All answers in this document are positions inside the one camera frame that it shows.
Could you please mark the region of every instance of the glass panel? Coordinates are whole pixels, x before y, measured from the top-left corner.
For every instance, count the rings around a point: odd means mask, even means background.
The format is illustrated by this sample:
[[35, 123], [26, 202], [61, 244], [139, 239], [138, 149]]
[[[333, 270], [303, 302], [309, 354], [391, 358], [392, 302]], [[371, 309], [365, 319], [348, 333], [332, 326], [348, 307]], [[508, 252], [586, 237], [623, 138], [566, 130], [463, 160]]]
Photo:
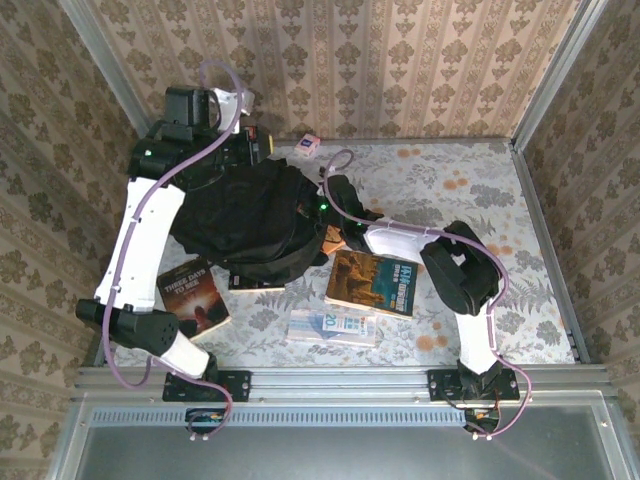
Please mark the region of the glass panel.
[[491, 442], [458, 428], [94, 428], [79, 478], [613, 478], [589, 407], [538, 407]]

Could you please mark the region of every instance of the book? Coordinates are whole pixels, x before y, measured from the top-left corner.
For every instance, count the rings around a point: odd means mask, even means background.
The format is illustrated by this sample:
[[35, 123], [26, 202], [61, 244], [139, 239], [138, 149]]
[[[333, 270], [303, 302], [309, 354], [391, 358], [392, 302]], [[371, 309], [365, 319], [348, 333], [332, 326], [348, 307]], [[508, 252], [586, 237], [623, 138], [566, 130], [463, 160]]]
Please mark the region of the book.
[[293, 310], [289, 319], [288, 340], [321, 344], [374, 347], [375, 315], [345, 315], [309, 310]]
[[330, 255], [336, 250], [340, 250], [346, 245], [346, 242], [340, 236], [340, 229], [329, 225], [327, 228], [327, 235], [324, 237], [324, 243], [322, 244], [322, 253]]
[[341, 250], [325, 302], [411, 318], [417, 276], [417, 263]]
[[158, 277], [157, 285], [165, 309], [176, 314], [180, 331], [191, 340], [231, 320], [210, 267], [203, 258], [163, 273]]
[[265, 283], [259, 280], [251, 280], [250, 278], [229, 273], [229, 292], [230, 293], [254, 293], [254, 292], [282, 292], [283, 284]]

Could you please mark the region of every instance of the floral patterned mat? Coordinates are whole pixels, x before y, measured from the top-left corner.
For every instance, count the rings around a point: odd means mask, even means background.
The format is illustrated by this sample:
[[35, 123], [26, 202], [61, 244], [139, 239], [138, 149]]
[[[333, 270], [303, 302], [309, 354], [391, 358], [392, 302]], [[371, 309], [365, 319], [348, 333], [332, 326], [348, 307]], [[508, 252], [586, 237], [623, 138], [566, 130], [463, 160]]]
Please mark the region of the floral patterned mat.
[[[287, 157], [312, 180], [340, 146], [322, 146], [315, 158], [296, 157], [293, 147], [279, 147], [274, 158]], [[357, 145], [345, 172], [366, 208], [391, 218], [445, 227], [467, 222], [504, 261], [511, 276], [506, 301], [496, 309], [501, 353], [521, 364], [573, 363], [571, 347], [520, 183], [506, 144]], [[160, 273], [193, 255], [170, 237]], [[379, 316], [377, 346], [364, 349], [320, 346], [285, 340], [289, 312], [336, 309], [324, 303], [332, 262], [310, 268], [285, 292], [229, 294], [228, 273], [213, 268], [216, 284], [232, 315], [226, 326], [199, 345], [214, 352], [223, 366], [408, 366], [452, 365], [460, 343], [455, 317], [438, 298], [423, 269], [418, 276], [413, 320]], [[159, 294], [156, 307], [163, 309]], [[145, 354], [118, 347], [122, 366], [143, 366]]]

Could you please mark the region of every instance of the wall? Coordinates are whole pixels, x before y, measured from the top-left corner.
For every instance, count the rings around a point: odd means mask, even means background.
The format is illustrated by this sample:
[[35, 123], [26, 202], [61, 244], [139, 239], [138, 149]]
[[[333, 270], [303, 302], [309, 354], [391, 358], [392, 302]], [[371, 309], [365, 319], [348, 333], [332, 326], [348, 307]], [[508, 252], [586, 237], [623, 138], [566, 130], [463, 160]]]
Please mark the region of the wall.
[[639, 2], [610, 2], [525, 157], [590, 353], [640, 447]]
[[[576, 0], [91, 0], [155, 118], [221, 59], [276, 137], [510, 137]], [[228, 81], [207, 72], [208, 84]]]
[[0, 10], [0, 478], [43, 478], [92, 332], [133, 130], [55, 1]]

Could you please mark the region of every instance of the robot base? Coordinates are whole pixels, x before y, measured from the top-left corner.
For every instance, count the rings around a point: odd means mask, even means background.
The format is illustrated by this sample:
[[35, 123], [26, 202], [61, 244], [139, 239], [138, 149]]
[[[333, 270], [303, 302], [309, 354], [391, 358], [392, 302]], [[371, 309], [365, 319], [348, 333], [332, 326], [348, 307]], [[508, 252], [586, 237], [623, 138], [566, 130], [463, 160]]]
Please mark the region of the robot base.
[[[224, 387], [234, 402], [248, 402], [251, 392], [249, 370], [219, 370], [215, 383]], [[165, 402], [224, 402], [222, 393], [208, 387], [200, 387], [167, 373], [162, 392]]]
[[429, 396], [432, 402], [446, 401], [444, 395], [450, 401], [487, 400], [495, 401], [496, 392], [503, 400], [519, 400], [520, 391], [513, 370], [505, 368], [497, 372], [488, 371], [484, 376], [477, 376], [476, 381], [469, 385], [467, 373], [461, 368], [429, 370], [427, 371], [427, 384]]

